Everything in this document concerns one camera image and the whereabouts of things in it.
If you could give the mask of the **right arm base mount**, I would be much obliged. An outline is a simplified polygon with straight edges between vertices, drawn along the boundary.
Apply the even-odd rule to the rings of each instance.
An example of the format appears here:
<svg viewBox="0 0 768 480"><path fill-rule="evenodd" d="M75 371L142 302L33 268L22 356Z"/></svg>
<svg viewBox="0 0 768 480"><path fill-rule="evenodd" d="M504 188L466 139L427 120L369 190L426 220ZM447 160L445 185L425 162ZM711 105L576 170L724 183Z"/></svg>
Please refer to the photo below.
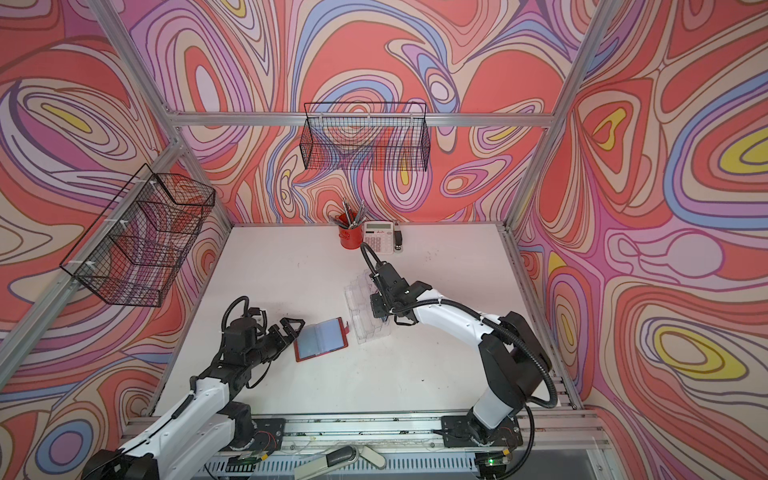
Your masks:
<svg viewBox="0 0 768 480"><path fill-rule="evenodd" d="M440 423L434 433L442 437L447 448L505 447L514 450L523 444L519 424L509 416L495 428L484 426L470 414L442 416Z"/></svg>

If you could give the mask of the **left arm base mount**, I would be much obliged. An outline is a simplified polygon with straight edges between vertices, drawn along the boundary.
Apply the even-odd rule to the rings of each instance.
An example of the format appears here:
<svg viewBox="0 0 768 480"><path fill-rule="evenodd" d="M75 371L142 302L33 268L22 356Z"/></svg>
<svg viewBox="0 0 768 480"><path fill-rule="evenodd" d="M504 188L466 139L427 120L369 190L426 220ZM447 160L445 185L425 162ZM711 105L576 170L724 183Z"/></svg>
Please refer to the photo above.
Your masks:
<svg viewBox="0 0 768 480"><path fill-rule="evenodd" d="M248 454L274 453L282 448L285 437L286 419L281 417L256 418L252 420L253 432L251 437L240 446L228 445L221 449L222 453L246 452Z"/></svg>

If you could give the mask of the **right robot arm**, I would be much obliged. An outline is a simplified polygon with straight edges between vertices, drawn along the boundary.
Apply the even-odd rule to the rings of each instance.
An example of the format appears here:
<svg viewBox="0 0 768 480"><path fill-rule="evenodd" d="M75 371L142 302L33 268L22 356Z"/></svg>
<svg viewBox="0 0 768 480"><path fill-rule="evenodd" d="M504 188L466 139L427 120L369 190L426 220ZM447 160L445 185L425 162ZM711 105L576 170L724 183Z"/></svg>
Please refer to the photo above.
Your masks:
<svg viewBox="0 0 768 480"><path fill-rule="evenodd" d="M374 316L403 327L436 328L479 353L487 389L460 418L458 431L444 429L444 437L486 446L495 441L505 421L532 404L545 409L558 406L551 360L521 314L477 311L425 282L408 282L367 243L360 251L375 286L370 295Z"/></svg>

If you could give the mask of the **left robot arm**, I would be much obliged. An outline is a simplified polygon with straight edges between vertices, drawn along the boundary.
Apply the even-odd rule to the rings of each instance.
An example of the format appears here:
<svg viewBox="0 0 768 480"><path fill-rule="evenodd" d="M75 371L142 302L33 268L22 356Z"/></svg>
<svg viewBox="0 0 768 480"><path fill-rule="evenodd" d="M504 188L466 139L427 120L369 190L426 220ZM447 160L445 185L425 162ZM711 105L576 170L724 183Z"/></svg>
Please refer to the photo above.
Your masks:
<svg viewBox="0 0 768 480"><path fill-rule="evenodd" d="M306 322L271 324L247 296L223 314L219 346L210 364L189 380L185 397L115 450L93 454L82 479L191 479L225 448L243 450L256 437L251 407L236 397L259 385L253 370L266 367L298 340Z"/></svg>

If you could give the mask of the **red leather card holder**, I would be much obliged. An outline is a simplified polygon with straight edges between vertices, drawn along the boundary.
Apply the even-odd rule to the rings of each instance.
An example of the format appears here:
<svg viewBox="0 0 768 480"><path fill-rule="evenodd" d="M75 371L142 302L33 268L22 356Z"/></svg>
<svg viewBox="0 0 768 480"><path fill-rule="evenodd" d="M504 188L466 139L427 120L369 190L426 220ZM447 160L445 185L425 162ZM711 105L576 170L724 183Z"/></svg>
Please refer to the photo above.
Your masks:
<svg viewBox="0 0 768 480"><path fill-rule="evenodd" d="M295 350L295 359L297 362L303 362L306 360L314 359L314 358L317 358L332 352L336 352L338 350L342 350L348 347L347 335L349 333L349 327L342 320L341 317L336 317L320 323L306 325L304 326L303 330L305 330L307 327L309 328L314 327L318 329L318 332L322 335L323 349L322 349L322 352L315 357L299 360L297 358L297 340L296 340L294 345L294 350Z"/></svg>

